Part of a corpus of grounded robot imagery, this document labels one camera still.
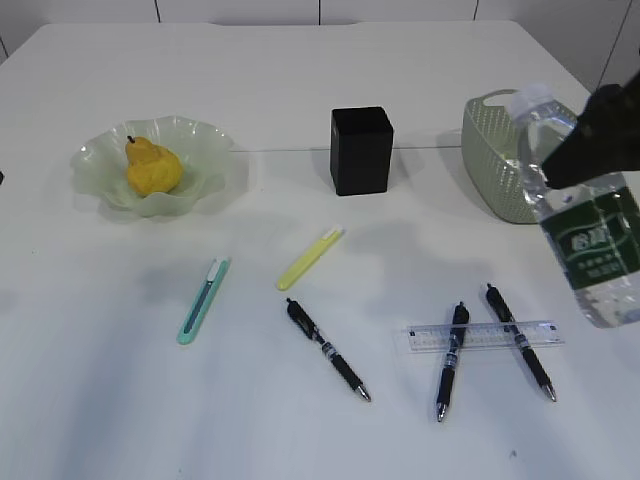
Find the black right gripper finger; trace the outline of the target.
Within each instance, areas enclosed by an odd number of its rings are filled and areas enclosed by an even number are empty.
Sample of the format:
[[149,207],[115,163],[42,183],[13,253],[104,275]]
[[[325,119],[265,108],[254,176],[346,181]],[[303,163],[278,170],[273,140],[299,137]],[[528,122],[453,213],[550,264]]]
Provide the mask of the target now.
[[571,133],[542,163],[546,186],[564,189],[639,169],[639,76],[588,99]]

